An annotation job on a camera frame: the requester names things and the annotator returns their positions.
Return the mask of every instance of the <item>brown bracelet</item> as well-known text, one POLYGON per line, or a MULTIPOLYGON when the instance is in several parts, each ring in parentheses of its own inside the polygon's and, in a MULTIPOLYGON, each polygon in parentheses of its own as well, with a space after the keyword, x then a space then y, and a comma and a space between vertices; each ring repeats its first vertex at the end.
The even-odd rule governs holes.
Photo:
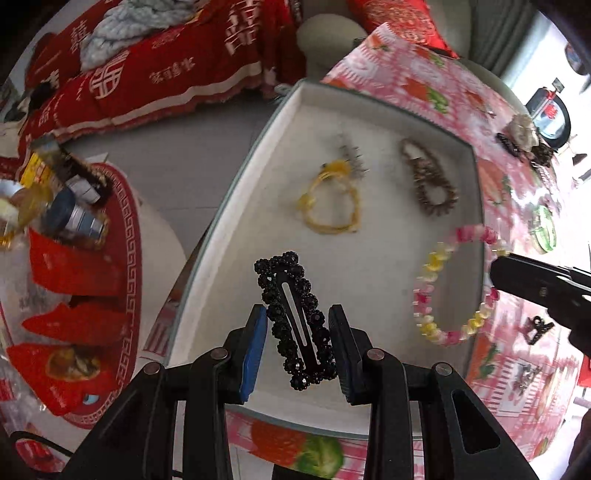
POLYGON ((449 213, 456 205, 458 196, 456 189, 445 178, 439 161, 429 150, 408 138, 401 141, 400 150, 406 158, 407 163, 413 169, 414 186, 423 211, 427 215, 436 213, 437 216, 440 216, 442 213, 449 213), (408 147, 414 147, 420 150, 423 155, 412 158, 407 152, 408 147), (446 199, 441 203, 433 203, 427 196, 427 185, 442 188, 446 193, 446 199))

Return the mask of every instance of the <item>yellow bracelet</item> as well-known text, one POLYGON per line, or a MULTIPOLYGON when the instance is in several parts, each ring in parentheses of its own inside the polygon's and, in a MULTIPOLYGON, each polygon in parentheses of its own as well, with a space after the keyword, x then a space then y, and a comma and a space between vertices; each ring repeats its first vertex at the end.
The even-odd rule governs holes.
POLYGON ((359 227, 359 219, 361 216, 361 208, 359 206, 359 192, 353 182, 351 181, 351 166, 346 160, 336 160, 322 167, 320 174, 314 179, 308 191, 303 194, 297 202, 298 209, 301 210, 304 216, 306 225, 317 233, 336 235, 343 232, 356 232, 359 227), (316 204, 316 198, 312 196, 312 192, 323 181, 328 179, 336 179, 345 186, 347 193, 351 195, 353 200, 353 212, 351 219, 346 225, 323 225, 314 221, 310 212, 316 204))

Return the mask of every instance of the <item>gray curtain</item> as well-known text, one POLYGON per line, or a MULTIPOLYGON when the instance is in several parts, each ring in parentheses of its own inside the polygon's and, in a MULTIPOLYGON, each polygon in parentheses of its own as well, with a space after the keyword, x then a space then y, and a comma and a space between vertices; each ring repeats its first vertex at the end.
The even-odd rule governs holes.
POLYGON ((530 30, 537 10, 528 0, 470 0, 470 60, 501 77, 530 30))

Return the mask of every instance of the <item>floral tablecloth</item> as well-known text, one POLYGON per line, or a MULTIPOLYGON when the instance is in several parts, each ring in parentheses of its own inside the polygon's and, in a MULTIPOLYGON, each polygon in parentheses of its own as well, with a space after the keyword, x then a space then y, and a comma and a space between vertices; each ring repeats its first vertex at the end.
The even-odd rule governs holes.
MULTIPOLYGON (((495 134, 514 111, 460 63, 402 40, 384 24, 336 65, 324 82, 407 109, 472 144, 486 224, 516 253, 551 264, 589 268, 587 245, 576 235, 572 211, 565 208, 572 189, 568 166, 558 165, 554 159, 553 168, 540 174, 508 154, 495 141, 495 134), (538 205, 550 209, 558 234, 557 248, 545 255, 534 248, 530 236, 538 205)), ((536 315, 544 317, 545 309, 501 293, 495 314, 475 340, 466 378, 528 460, 547 449, 560 427, 583 359, 568 343, 568 330, 560 326, 534 346, 528 345, 526 324, 536 315), (515 382, 527 366, 540 370, 521 394, 515 382)), ((228 413, 226 418, 229 441, 263 459, 325 478, 363 477, 364 441, 260 426, 259 420, 236 413, 228 413), (314 452, 318 458, 329 452, 332 467, 310 469, 305 460, 314 452)), ((414 453, 415 478, 423 479, 421 442, 414 442, 414 453)))

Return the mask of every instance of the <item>gray floor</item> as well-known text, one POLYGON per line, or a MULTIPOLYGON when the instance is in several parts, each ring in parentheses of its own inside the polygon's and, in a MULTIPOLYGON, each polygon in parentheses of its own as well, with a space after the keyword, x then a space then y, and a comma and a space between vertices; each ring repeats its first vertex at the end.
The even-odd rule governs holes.
POLYGON ((66 148, 82 157, 108 152, 108 160, 169 222, 188 255, 274 109, 258 92, 245 92, 191 114, 79 138, 66 148))

